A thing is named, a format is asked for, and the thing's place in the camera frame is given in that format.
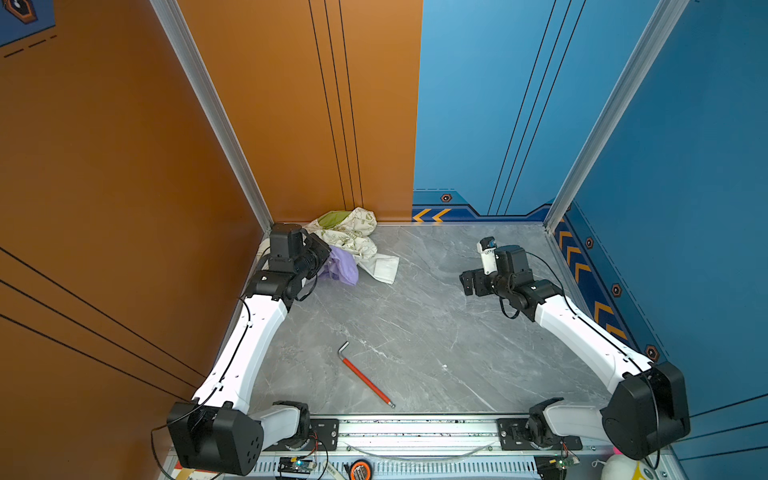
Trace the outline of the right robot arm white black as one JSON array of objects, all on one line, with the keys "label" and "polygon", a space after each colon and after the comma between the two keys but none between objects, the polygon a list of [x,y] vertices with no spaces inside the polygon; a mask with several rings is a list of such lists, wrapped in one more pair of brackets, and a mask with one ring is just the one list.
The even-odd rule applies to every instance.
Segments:
[{"label": "right robot arm white black", "polygon": [[552,333],[602,381],[604,406],[567,404],[553,397],[530,408],[524,437],[551,448],[567,437],[611,443],[625,456],[643,460],[691,431],[685,378],[670,362],[655,362],[616,340],[572,304],[558,280],[538,279],[518,245],[482,238],[482,265],[461,273],[467,296],[493,296],[508,319],[524,316]]}]

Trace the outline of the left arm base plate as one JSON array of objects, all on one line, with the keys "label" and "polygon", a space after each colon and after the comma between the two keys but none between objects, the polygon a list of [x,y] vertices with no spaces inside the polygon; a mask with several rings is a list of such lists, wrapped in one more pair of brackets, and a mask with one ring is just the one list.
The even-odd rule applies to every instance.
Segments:
[{"label": "left arm base plate", "polygon": [[316,443],[320,443],[320,451],[334,452],[337,450],[339,439],[340,420],[338,418],[319,418],[310,419],[310,427],[305,437],[296,440],[281,440],[278,443],[267,448],[268,451],[299,451],[309,452]]}]

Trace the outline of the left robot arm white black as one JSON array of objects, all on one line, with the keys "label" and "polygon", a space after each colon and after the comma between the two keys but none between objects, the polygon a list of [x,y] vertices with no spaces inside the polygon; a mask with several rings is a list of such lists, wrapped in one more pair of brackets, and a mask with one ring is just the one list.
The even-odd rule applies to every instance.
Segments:
[{"label": "left robot arm white black", "polygon": [[189,403],[177,402],[165,429],[182,467],[249,475],[261,452],[275,444],[305,446],[309,407],[277,401],[251,413],[255,379],[292,305],[309,296],[330,246],[298,224],[277,223],[239,302],[236,325],[211,373]]}]

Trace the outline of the purple cloth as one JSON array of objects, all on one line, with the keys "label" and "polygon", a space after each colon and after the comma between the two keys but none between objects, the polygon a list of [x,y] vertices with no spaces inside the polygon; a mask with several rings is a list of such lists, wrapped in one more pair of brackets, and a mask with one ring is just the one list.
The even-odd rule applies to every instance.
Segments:
[{"label": "purple cloth", "polygon": [[347,286],[355,286],[359,280],[359,270],[350,252],[331,246],[330,255],[320,269],[318,277],[338,281]]}]

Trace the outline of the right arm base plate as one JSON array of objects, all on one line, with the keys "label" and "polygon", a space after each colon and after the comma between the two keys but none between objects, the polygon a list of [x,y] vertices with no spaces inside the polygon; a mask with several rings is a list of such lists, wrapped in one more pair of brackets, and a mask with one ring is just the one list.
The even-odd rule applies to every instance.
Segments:
[{"label": "right arm base plate", "polygon": [[497,434],[504,451],[559,450],[562,445],[569,450],[582,450],[578,436],[556,436],[539,420],[528,417],[503,417],[496,420]]}]

